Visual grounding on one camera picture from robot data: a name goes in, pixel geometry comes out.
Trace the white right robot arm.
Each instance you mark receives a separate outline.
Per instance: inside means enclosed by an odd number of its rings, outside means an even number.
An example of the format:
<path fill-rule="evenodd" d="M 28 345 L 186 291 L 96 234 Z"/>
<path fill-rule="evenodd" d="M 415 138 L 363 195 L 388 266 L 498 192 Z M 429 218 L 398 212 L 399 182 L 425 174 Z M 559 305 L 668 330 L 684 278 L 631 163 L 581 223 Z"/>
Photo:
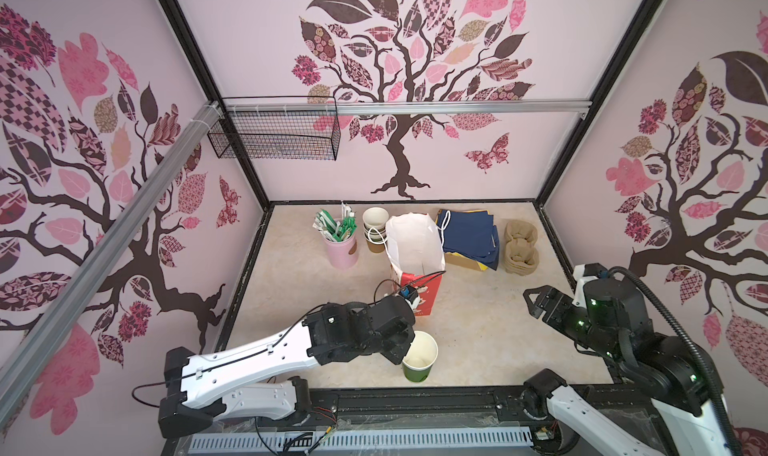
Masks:
<path fill-rule="evenodd" d="M 574 296 L 525 290 L 529 314 L 648 397 L 678 454 L 742 454 L 712 358 L 653 291 L 620 266 L 580 265 L 575 277 Z"/>

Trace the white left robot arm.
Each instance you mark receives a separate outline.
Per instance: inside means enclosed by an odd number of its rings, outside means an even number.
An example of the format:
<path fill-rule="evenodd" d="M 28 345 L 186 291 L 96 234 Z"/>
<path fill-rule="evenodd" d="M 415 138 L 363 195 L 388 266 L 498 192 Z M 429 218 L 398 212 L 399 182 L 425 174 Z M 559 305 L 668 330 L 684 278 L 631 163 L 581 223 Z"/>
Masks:
<path fill-rule="evenodd" d="M 302 420 L 314 405 L 298 371 L 374 354 L 400 364 L 421 303 L 418 289 L 407 285 L 371 303 L 317 305 L 287 329 L 230 350 L 168 351 L 159 383 L 166 395 L 156 406 L 162 437 L 193 435 L 233 418 Z"/>

